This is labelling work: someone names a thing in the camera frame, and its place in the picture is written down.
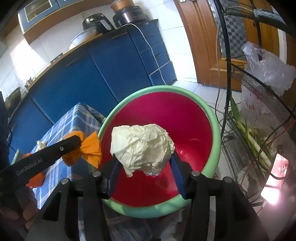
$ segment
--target white cable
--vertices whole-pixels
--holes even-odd
[[[220,65],[219,65],[219,61],[218,61],[218,33],[219,33],[219,27],[220,26],[218,25],[217,34],[216,34],[216,61],[217,61],[217,66],[218,66],[218,83],[219,83],[218,95],[217,95],[217,99],[216,99],[216,103],[215,103],[215,116],[216,116],[217,120],[218,120],[217,103],[218,103],[219,96],[220,96]]]
[[[155,57],[155,55],[154,55],[153,49],[152,49],[152,47],[150,46],[150,44],[148,43],[148,41],[147,41],[147,39],[145,38],[145,36],[144,36],[144,34],[142,33],[142,31],[141,31],[136,25],[134,25],[134,24],[132,24],[132,23],[127,23],[127,24],[125,24],[125,25],[123,25],[123,26],[120,26],[119,28],[122,28],[122,27],[124,27],[124,26],[126,26],[126,25],[132,25],[132,26],[135,26],[135,27],[140,31],[140,33],[142,34],[144,40],[146,41],[146,43],[148,44],[149,48],[151,49],[151,52],[152,52],[153,57],[154,57],[154,59],[155,59],[155,62],[156,62],[156,64],[157,64],[157,68],[158,68],[157,70],[159,70],[159,72],[160,72],[160,76],[161,76],[161,79],[162,79],[163,82],[165,83],[165,81],[164,81],[164,79],[163,79],[163,75],[161,74],[161,70],[160,70],[160,68],[159,68],[158,62],[157,62],[156,57]]]

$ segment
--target finger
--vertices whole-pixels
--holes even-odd
[[[6,219],[16,220],[19,218],[19,215],[17,214],[17,212],[11,210],[10,208],[4,205],[0,205],[0,212],[2,216]]]
[[[31,219],[31,220],[29,220],[28,222],[26,222],[26,228],[27,228],[28,230],[31,228],[33,222],[34,222],[34,219]]]
[[[31,200],[31,201],[34,201],[34,199],[35,199],[35,194],[34,194],[33,190],[29,187],[28,187],[28,197],[29,197],[29,200]]]
[[[37,201],[36,202],[29,201],[22,215],[25,218],[25,220],[28,221],[31,218],[35,217],[37,215],[37,212],[38,212]]]

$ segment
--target blue plaid tablecloth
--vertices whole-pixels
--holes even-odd
[[[99,132],[105,117],[88,105],[78,103],[69,110],[43,136],[47,146],[63,140],[72,131],[82,131],[88,137],[94,131]],[[89,164],[80,158],[72,167],[68,167],[60,158],[45,172],[45,181],[42,187],[34,188],[38,208],[42,208],[49,195],[63,178],[80,179],[89,175]],[[136,219],[123,216],[104,205],[104,212],[112,241],[148,241],[157,225],[157,219]],[[83,217],[78,212],[80,240],[85,240]]]

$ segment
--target kitchen counter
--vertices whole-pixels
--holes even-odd
[[[145,21],[145,22],[141,22],[141,23],[136,23],[135,25],[136,26],[140,26],[140,25],[143,25],[147,22],[153,22],[153,23],[157,23],[158,22],[158,19],[154,19],[154,20],[151,20],[151,21]],[[37,76],[35,76],[33,78],[33,82],[29,85],[29,87],[27,88],[27,90],[29,91],[33,86],[34,84],[36,84],[41,78],[42,76],[44,76],[46,74],[46,72],[48,72],[52,67],[54,67],[58,62],[60,62],[63,58],[65,58],[66,56],[70,55],[71,53],[73,53],[75,50],[77,50],[78,48],[84,46],[85,44],[89,43],[89,42],[92,42],[93,40],[97,39],[97,38],[100,38],[100,37],[110,37],[110,35],[114,35],[112,38],[115,38],[121,34],[124,34],[126,32],[126,30],[128,28],[131,28],[132,26],[131,25],[127,25],[127,26],[124,26],[124,27],[121,27],[121,28],[118,28],[118,29],[115,29],[114,31],[111,31],[107,34],[105,34],[103,36],[103,34],[98,34],[90,39],[88,39],[87,41],[81,43],[80,45],[76,46],[75,48],[71,49],[71,50],[68,50],[67,52],[65,52],[61,57],[59,57],[58,59],[56,59],[53,63],[50,63],[48,64],[41,72],[38,73]]]
[[[37,76],[35,76],[33,79],[32,79],[32,83],[28,86],[27,90],[29,91],[33,86],[34,84],[36,84],[38,82],[38,80],[40,80],[42,78],[43,75],[46,74],[47,71],[49,71],[52,67],[54,67],[58,62],[60,62],[63,58],[65,58],[66,56],[68,56],[69,54],[71,54],[72,52],[74,52],[76,49],[80,48],[81,46],[87,44],[88,42],[94,40],[94,39],[97,39],[99,37],[103,36],[103,34],[98,34],[96,36],[93,36],[91,38],[89,38],[88,40],[84,41],[83,43],[77,45],[75,48],[71,49],[71,50],[68,50],[66,51],[62,56],[60,56],[58,59],[56,59],[54,62],[48,64],[42,71],[40,71],[38,73]]]
[[[171,84],[176,75],[156,22],[137,26],[159,67],[149,45],[133,26],[94,36],[48,65],[33,79],[9,119],[9,128],[13,127],[11,149],[30,152],[36,141],[79,102],[108,116],[132,93]]]

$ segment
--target orange wrapped paper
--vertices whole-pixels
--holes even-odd
[[[23,156],[23,158],[26,158],[28,156],[30,156],[31,153],[27,153]],[[30,179],[30,182],[26,185],[29,188],[37,188],[37,187],[41,187],[43,185],[44,182],[44,175],[43,172],[37,174],[36,176],[34,176],[33,178]]]
[[[74,165],[82,156],[89,164],[91,164],[95,168],[98,168],[101,163],[102,153],[100,140],[97,136],[97,133],[94,132],[85,139],[84,133],[82,131],[73,131],[69,135],[67,135],[65,139],[75,135],[80,137],[81,146],[80,148],[62,156],[64,163],[70,167]]]

